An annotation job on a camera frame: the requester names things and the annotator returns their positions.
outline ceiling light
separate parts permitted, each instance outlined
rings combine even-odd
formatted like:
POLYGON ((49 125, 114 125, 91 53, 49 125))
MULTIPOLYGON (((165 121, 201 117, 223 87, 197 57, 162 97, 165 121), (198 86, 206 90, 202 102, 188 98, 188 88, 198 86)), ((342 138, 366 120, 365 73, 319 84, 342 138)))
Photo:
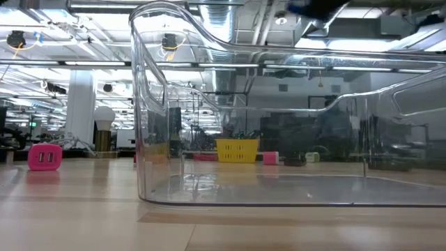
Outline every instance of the ceiling light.
POLYGON ((28 119, 6 119, 7 122, 28 122, 28 119))
POLYGON ((276 19, 276 24, 283 25, 286 24, 286 21, 288 21, 285 17, 279 17, 276 19))
POLYGON ((191 63, 165 63, 165 62, 161 62, 161 63, 156 63, 157 66, 168 66, 168 67, 191 67, 192 64, 191 63))
POLYGON ((287 65, 266 65, 266 68, 272 69, 290 69, 290 70, 325 70, 323 66, 287 66, 287 65))
POLYGON ((124 62, 107 61, 66 61, 69 66, 125 66, 124 62))
POLYGON ((274 17, 276 18, 276 24, 277 25, 283 25, 286 24, 286 22, 288 21, 286 19, 286 12, 285 11, 279 11, 276 13, 276 15, 274 15, 274 17))
POLYGON ((330 50, 348 50, 357 52, 384 52, 389 50, 391 43, 377 39, 336 39, 328 43, 330 50))
POLYGON ((399 69, 398 72, 399 73, 415 73, 415 74, 425 74, 425 73, 429 73, 432 70, 412 70, 412 69, 399 69))
POLYGON ((0 60, 1 64, 10 65, 58 65, 57 61, 34 61, 34 60, 0 60))
POLYGON ((367 68, 367 67, 333 67, 333 70, 355 70, 355 71, 366 71, 366 72, 390 72, 391 68, 367 68))
POLYGON ((256 63, 199 63, 198 67, 256 68, 256 63))

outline clear plastic bin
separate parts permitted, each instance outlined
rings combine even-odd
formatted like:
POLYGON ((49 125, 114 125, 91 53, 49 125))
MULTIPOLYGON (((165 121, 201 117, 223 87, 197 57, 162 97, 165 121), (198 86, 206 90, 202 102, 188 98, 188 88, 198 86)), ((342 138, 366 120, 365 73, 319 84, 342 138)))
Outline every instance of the clear plastic bin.
POLYGON ((173 205, 446 205, 445 57, 233 44, 233 6, 134 10, 139 197, 173 205), (194 161, 257 139, 280 163, 194 161), (306 162, 318 153, 320 162, 306 162))

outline fluorescent light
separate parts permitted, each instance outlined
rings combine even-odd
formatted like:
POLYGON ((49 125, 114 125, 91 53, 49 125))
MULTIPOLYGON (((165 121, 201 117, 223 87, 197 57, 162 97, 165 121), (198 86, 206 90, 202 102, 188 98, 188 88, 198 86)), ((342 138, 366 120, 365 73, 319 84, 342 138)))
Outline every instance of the fluorescent light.
POLYGON ((443 40, 436 45, 426 49, 427 52, 442 52, 446 50, 446 40, 443 40))
POLYGON ((390 68, 367 68, 367 67, 333 67, 333 70, 356 70, 367 72, 390 72, 390 68))
POLYGON ((28 107, 33 106, 33 104, 31 104, 31 102, 26 101, 26 100, 21 100, 19 98, 10 98, 10 100, 17 105, 24 105, 24 106, 28 106, 28 107))
POLYGON ((168 66, 168 67, 191 67, 191 63, 157 63, 158 66, 168 66))
POLYGON ((432 70, 411 70, 411 69, 399 69, 399 73, 416 73, 416 74, 425 74, 429 73, 432 70))
POLYGON ((128 9, 134 9, 138 7, 136 4, 72 4, 71 8, 128 8, 128 9))
POLYGON ((19 64, 19 65, 58 65, 57 61, 34 61, 34 60, 0 60, 2 64, 19 64))
POLYGON ((323 40, 301 38, 297 44, 297 48, 309 48, 309 49, 327 49, 327 45, 323 40))
POLYGON ((19 95, 15 91, 11 91, 11 90, 8 90, 8 89, 5 89, 5 88, 0 88, 0 93, 7 93, 7 94, 11 94, 11 95, 19 95))
POLYGON ((347 50, 356 52, 384 52, 387 51, 391 43, 386 40, 365 40, 365 39, 336 39, 328 43, 330 50, 347 50))
POLYGON ((199 63, 198 67, 256 68, 256 63, 199 63))
POLYGON ((205 130, 204 132, 207 133, 207 134, 217 134, 217 133, 222 133, 222 132, 217 131, 217 130, 205 130))
POLYGON ((286 66, 286 65, 266 65, 266 68, 272 69, 291 69, 291 70, 325 70, 323 66, 286 66))
POLYGON ((6 119, 7 122, 28 122, 28 119, 6 119))
POLYGON ((107 61, 66 61, 69 66, 125 66, 124 62, 107 61))
POLYGON ((286 24, 288 20, 285 17, 279 17, 276 19, 276 24, 277 25, 284 25, 286 24))

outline wooden floor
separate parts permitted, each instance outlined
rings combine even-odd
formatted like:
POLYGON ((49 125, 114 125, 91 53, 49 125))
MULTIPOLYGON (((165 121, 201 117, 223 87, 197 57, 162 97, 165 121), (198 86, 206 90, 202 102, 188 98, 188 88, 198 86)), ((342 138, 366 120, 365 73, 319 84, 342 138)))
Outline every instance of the wooden floor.
MULTIPOLYGON (((190 162, 186 171, 200 166, 213 168, 190 162)), ((266 172, 330 174, 326 168, 266 172)), ((446 180, 427 170, 376 175, 446 180)), ((140 201, 136 181, 131 158, 64 160, 57 172, 0 166, 1 250, 446 250, 443 208, 162 207, 140 201)))

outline light fixture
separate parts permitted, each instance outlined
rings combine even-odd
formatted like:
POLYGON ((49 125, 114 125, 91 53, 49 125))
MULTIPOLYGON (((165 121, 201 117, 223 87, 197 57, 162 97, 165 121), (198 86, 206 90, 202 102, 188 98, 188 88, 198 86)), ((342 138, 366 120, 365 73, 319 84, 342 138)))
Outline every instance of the light fixture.
POLYGON ((325 70, 323 66, 287 66, 287 65, 266 65, 266 68, 272 69, 290 69, 290 70, 325 70))
POLYGON ((285 11, 279 11, 274 16, 276 18, 276 24, 277 25, 284 25, 288 21, 285 17, 286 12, 285 11))
POLYGON ((390 72, 391 68, 368 68, 368 67, 340 67, 335 66, 333 70, 353 70, 353 71, 365 71, 365 72, 390 72))
POLYGON ((57 61, 34 61, 34 60, 0 60, 1 64, 8 65, 58 65, 57 61))
POLYGON ((425 74, 425 73, 429 73, 432 70, 417 70, 417 69, 399 69, 398 72, 399 73, 415 73, 415 74, 425 74))
POLYGON ((125 66, 124 62, 113 61, 66 61, 69 66, 125 66))
POLYGON ((199 63, 198 67, 223 67, 223 68, 257 68, 256 63, 199 63))

